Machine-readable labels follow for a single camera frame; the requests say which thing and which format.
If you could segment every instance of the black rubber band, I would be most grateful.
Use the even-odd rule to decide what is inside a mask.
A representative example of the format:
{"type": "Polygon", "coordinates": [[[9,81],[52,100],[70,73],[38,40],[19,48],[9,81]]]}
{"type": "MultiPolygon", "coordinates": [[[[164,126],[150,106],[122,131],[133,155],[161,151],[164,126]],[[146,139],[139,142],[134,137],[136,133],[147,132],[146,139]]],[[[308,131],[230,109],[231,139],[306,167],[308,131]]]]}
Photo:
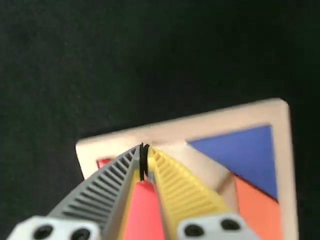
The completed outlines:
{"type": "Polygon", "coordinates": [[[149,144],[144,146],[143,143],[140,144],[140,180],[145,179],[145,175],[148,176],[148,149],[149,144]]]}

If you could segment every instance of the black fabric background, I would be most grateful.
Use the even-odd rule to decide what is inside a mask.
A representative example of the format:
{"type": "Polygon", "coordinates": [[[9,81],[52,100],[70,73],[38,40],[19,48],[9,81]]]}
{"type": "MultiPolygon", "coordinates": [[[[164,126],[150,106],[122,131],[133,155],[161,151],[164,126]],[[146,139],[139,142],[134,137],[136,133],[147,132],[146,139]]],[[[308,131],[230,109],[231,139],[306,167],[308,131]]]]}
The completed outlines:
{"type": "Polygon", "coordinates": [[[83,180],[80,138],[280,97],[300,238],[316,239],[319,16],[299,0],[2,1],[0,238],[83,180]]]}

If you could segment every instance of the screw hole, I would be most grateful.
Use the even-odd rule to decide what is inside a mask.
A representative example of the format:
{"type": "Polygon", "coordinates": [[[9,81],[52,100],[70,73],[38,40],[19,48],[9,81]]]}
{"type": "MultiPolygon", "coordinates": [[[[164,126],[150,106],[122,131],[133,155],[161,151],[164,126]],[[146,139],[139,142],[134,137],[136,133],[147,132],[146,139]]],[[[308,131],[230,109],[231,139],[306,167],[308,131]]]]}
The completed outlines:
{"type": "Polygon", "coordinates": [[[232,219],[224,219],[221,222],[221,226],[224,230],[227,231],[236,231],[240,229],[240,225],[232,219]]]}
{"type": "Polygon", "coordinates": [[[190,224],[184,228],[184,233],[188,237],[200,237],[205,232],[201,226],[196,224],[190,224]]]}
{"type": "Polygon", "coordinates": [[[90,231],[85,228],[80,228],[72,234],[71,240],[88,240],[89,237],[90,231]]]}
{"type": "Polygon", "coordinates": [[[33,238],[36,240],[42,240],[50,236],[51,232],[53,231],[53,227],[51,225],[43,225],[38,227],[33,234],[33,238]]]}

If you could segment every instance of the blue triangle piece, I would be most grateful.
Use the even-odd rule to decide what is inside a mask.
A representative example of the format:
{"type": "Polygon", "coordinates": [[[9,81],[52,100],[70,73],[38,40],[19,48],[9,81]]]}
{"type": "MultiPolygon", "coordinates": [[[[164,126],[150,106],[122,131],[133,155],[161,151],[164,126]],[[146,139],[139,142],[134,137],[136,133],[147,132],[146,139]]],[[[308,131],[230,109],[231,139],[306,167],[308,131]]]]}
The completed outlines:
{"type": "Polygon", "coordinates": [[[277,199],[271,126],[245,129],[188,143],[277,199]]]}

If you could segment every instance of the ridged surface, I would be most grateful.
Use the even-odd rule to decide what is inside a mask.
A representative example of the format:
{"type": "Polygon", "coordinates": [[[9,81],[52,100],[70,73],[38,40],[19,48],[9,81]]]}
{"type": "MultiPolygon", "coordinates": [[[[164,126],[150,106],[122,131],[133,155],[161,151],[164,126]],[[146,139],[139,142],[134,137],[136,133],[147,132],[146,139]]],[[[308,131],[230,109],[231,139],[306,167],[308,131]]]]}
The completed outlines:
{"type": "Polygon", "coordinates": [[[185,218],[231,212],[221,196],[161,150],[149,148],[148,170],[154,174],[171,240],[176,239],[178,223],[185,218]]]}
{"type": "Polygon", "coordinates": [[[49,215],[96,222],[104,230],[113,219],[124,193],[126,176],[133,173],[137,147],[109,162],[74,189],[49,215]]]}

